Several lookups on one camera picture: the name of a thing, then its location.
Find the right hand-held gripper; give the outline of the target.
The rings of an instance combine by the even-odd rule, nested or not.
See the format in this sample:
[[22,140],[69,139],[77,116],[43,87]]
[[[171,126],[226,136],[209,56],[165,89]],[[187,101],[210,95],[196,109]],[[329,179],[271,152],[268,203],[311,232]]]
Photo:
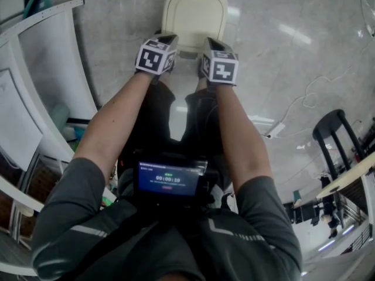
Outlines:
[[229,45],[205,38],[201,71],[210,83],[235,85],[238,66],[238,57]]

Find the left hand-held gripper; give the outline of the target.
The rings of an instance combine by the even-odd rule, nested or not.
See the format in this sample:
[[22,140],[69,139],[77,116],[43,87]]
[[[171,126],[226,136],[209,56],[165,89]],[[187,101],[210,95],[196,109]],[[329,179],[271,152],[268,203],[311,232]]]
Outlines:
[[177,55],[178,35],[156,33],[142,45],[135,61],[136,71],[159,76],[173,68]]

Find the person's right forearm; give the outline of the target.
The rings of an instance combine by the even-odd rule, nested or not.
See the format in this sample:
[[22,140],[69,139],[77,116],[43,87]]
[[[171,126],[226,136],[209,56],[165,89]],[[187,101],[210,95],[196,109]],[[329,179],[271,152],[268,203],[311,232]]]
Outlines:
[[265,143],[229,85],[216,87],[223,152],[234,191],[260,176],[272,177]]

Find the person's left forearm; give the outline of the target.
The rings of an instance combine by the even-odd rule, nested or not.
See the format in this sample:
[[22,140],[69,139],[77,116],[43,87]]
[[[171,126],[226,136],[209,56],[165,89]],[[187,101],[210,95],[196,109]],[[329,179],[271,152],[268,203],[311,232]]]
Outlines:
[[101,170],[106,183],[129,139],[154,77],[144,71],[134,74],[92,118],[73,156],[92,161]]

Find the person's right leg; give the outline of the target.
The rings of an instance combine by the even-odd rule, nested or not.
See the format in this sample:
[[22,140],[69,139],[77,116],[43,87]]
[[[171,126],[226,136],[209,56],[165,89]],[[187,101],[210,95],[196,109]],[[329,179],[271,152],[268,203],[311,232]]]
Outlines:
[[195,92],[185,98],[186,129],[181,143],[191,156],[205,157],[208,168],[216,175],[216,184],[226,189],[230,184],[229,171],[223,153],[219,126],[219,110],[214,88],[199,82]]

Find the person's leg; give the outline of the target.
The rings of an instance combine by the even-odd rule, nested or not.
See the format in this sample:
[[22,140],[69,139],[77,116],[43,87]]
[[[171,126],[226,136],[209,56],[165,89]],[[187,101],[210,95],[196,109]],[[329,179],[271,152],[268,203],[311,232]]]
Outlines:
[[152,81],[139,110],[135,125],[123,152],[132,154],[135,150],[147,152],[171,152],[169,119],[175,96],[169,88],[171,74],[163,73],[157,81]]
[[230,184],[229,171],[223,153],[219,126],[219,110],[214,88],[199,82],[195,92],[185,98],[186,129],[181,143],[191,156],[205,157],[208,168],[216,175],[216,184],[226,189]]

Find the person's left leg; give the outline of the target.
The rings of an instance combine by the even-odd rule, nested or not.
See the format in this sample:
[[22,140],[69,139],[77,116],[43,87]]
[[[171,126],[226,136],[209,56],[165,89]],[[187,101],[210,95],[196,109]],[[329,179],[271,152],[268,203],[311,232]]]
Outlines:
[[163,73],[157,81],[152,81],[139,110],[135,125],[123,152],[132,154],[135,150],[147,152],[171,152],[169,119],[175,96],[169,88],[171,74]]

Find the white power adapter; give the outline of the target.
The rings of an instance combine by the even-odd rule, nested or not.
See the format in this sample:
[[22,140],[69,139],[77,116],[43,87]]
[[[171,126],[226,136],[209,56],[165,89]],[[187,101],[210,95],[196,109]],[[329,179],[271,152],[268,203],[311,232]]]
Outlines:
[[266,137],[269,139],[275,138],[284,128],[285,124],[283,122],[278,122],[268,131]]

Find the white metal shelf unit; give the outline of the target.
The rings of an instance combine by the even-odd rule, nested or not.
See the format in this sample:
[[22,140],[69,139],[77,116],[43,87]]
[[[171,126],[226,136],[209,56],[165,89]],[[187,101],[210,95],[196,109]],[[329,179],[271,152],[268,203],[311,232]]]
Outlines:
[[29,195],[37,169],[62,173],[78,143],[75,128],[97,111],[84,73],[73,11],[84,0],[44,9],[0,34],[0,272],[16,279],[36,276],[30,238],[20,235],[43,203]]

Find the black stool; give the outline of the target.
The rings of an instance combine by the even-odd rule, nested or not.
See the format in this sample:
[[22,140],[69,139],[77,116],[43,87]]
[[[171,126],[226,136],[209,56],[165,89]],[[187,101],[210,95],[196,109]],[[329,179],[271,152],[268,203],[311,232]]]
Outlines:
[[362,149],[360,142],[356,135],[354,134],[354,131],[352,127],[349,125],[346,117],[345,112],[342,109],[336,109],[331,111],[330,113],[326,114],[314,127],[312,136],[313,139],[317,141],[323,156],[325,158],[326,164],[328,166],[328,170],[330,175],[332,176],[332,180],[335,181],[338,178],[338,174],[335,170],[332,158],[329,154],[329,151],[325,145],[324,140],[332,137],[335,145],[340,153],[340,156],[344,162],[344,167],[347,170],[350,170],[349,160],[344,152],[343,146],[340,142],[340,140],[337,137],[336,132],[339,130],[339,128],[343,126],[351,139],[355,151],[357,152],[359,159],[363,160],[365,158],[364,150]]

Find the black chest-mounted monitor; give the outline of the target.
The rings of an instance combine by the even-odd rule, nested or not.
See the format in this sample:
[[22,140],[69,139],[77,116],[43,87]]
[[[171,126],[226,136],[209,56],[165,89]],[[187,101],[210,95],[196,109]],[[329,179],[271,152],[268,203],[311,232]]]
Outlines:
[[175,153],[137,153],[134,197],[142,205],[198,207],[209,195],[208,161]]

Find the teal plastic item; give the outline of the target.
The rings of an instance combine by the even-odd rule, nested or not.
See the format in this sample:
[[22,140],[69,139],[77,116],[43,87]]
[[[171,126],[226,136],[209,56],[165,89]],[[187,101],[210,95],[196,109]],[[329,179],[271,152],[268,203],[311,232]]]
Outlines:
[[25,6],[22,19],[33,16],[50,7],[52,7],[52,0],[29,0]]

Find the round wooden table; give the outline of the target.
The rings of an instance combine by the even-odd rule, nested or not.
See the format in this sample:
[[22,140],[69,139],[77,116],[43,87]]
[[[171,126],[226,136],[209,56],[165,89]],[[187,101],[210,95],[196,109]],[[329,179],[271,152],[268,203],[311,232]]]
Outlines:
[[322,191],[316,196],[317,199],[323,199],[324,197],[334,194],[348,185],[352,184],[358,178],[362,177],[375,165],[375,152],[364,160],[359,162],[349,171],[339,176],[334,182],[324,187]]

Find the person's grey shirt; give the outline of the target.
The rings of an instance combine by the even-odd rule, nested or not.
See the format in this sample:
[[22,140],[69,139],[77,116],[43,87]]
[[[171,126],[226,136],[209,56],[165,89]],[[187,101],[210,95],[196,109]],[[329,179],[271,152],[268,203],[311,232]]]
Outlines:
[[[70,162],[37,217],[32,267],[45,281],[74,270],[100,241],[136,213],[126,200],[101,210],[104,176],[92,161]],[[238,212],[211,209],[177,222],[154,222],[115,247],[76,281],[156,281],[180,273],[193,281],[299,281],[302,255],[270,177],[242,185]]]

